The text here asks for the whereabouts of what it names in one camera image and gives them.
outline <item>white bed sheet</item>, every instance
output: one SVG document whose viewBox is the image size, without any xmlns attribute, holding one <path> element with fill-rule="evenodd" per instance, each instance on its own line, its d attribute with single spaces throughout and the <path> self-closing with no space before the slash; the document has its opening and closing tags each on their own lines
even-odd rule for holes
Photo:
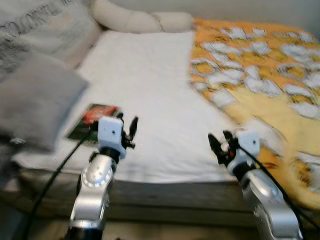
<svg viewBox="0 0 320 240">
<path fill-rule="evenodd" d="M 53 154 L 26 149 L 14 157 L 24 168 L 55 170 L 75 146 L 65 138 L 90 103 L 120 106 L 125 128 L 139 116 L 134 142 L 115 178 L 144 183 L 234 180 L 211 152 L 208 133 L 221 137 L 232 121 L 190 86 L 194 34 L 104 33 L 78 72 L 90 88 L 72 109 Z M 81 146 L 62 170 L 79 173 L 95 149 Z"/>
</svg>

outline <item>pillow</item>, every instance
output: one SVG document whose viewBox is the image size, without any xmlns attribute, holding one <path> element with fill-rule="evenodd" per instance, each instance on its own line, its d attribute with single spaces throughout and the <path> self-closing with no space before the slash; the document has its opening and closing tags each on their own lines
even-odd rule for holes
<svg viewBox="0 0 320 240">
<path fill-rule="evenodd" d="M 142 11 L 128 10 L 108 0 L 96 0 L 92 6 L 94 19 L 107 28 L 124 33 L 160 33 L 157 19 Z"/>
<path fill-rule="evenodd" d="M 192 30 L 193 18 L 186 12 L 153 12 L 161 24 L 162 30 L 166 33 L 181 33 Z"/>
<path fill-rule="evenodd" d="M 0 136 L 53 150 L 63 120 L 88 82 L 13 40 L 2 39 L 0 52 Z"/>
<path fill-rule="evenodd" d="M 34 50 L 71 67 L 82 62 L 101 35 L 93 0 L 2 0 L 0 26 Z"/>
</svg>

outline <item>orange blanket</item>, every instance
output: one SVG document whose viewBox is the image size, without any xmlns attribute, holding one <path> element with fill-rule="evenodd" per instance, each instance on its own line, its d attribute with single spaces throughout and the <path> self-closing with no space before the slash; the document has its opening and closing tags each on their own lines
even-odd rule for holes
<svg viewBox="0 0 320 240">
<path fill-rule="evenodd" d="M 305 207 L 319 210 L 320 47 L 300 29 L 196 20 L 192 86 L 262 140 L 259 160 Z"/>
</svg>

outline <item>wire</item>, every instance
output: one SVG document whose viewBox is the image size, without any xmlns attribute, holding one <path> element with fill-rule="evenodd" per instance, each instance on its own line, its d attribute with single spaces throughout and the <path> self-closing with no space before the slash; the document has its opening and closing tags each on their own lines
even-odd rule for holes
<svg viewBox="0 0 320 240">
<path fill-rule="evenodd" d="M 317 225 L 316 222 L 314 222 L 311 218 L 309 218 L 304 212 L 302 212 L 298 207 L 294 205 L 292 200 L 289 198 L 288 194 L 284 190 L 284 188 L 278 183 L 278 181 L 271 175 L 271 173 L 266 169 L 266 167 L 258 160 L 256 159 L 250 152 L 248 152 L 246 149 L 244 149 L 242 146 L 238 146 L 242 151 L 245 152 L 258 166 L 261 168 L 261 170 L 274 182 L 274 184 L 278 187 L 278 189 L 282 192 L 283 199 L 287 202 L 287 204 L 291 207 L 294 214 L 297 216 L 301 231 L 303 231 L 303 225 L 301 223 L 301 220 L 299 218 L 299 215 L 301 215 L 305 220 L 307 220 L 310 224 L 312 224 L 318 231 L 320 231 L 320 227 Z"/>
<path fill-rule="evenodd" d="M 94 128 L 91 127 L 89 129 L 89 131 L 87 132 L 87 134 L 76 144 L 76 146 L 73 148 L 73 150 L 68 154 L 68 156 L 65 157 L 63 162 L 54 171 L 54 173 L 52 174 L 52 176 L 50 177 L 50 179 L 48 180 L 48 182 L 44 186 L 42 192 L 40 194 L 38 194 L 38 196 L 36 197 L 35 203 L 34 203 L 34 205 L 32 207 L 31 213 L 29 214 L 29 217 L 28 217 L 28 220 L 27 220 L 27 225 L 26 225 L 26 227 L 24 229 L 24 232 L 23 232 L 23 235 L 22 235 L 23 240 L 28 240 L 28 235 L 29 235 L 29 232 L 30 232 L 30 229 L 31 229 L 31 225 L 32 225 L 33 219 L 35 218 L 37 209 L 40 206 L 41 201 L 44 198 L 44 196 L 46 195 L 48 189 L 51 187 L 52 183 L 54 182 L 56 177 L 59 175 L 61 169 L 64 167 L 64 165 L 67 163 L 67 161 L 71 158 L 71 156 L 75 153 L 75 151 L 80 147 L 80 145 L 83 144 L 84 141 L 90 136 L 90 134 L 92 133 L 93 130 L 94 130 Z"/>
</svg>

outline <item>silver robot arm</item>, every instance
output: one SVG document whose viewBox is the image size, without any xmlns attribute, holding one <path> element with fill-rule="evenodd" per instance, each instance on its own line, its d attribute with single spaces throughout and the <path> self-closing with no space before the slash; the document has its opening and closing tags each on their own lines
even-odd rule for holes
<svg viewBox="0 0 320 240">
<path fill-rule="evenodd" d="M 286 204 L 281 191 L 239 146 L 257 157 L 260 151 L 258 135 L 252 131 L 223 132 L 226 142 L 220 143 L 209 134 L 212 151 L 218 163 L 224 164 L 241 186 L 243 198 L 255 217 L 262 240 L 301 240 L 298 219 Z"/>
<path fill-rule="evenodd" d="M 130 133 L 124 132 L 123 114 L 104 116 L 98 122 L 98 150 L 81 172 L 80 191 L 74 202 L 65 240 L 101 240 L 109 205 L 109 190 L 119 159 L 126 156 L 126 148 L 134 148 L 132 140 L 138 124 L 136 117 Z"/>
</svg>

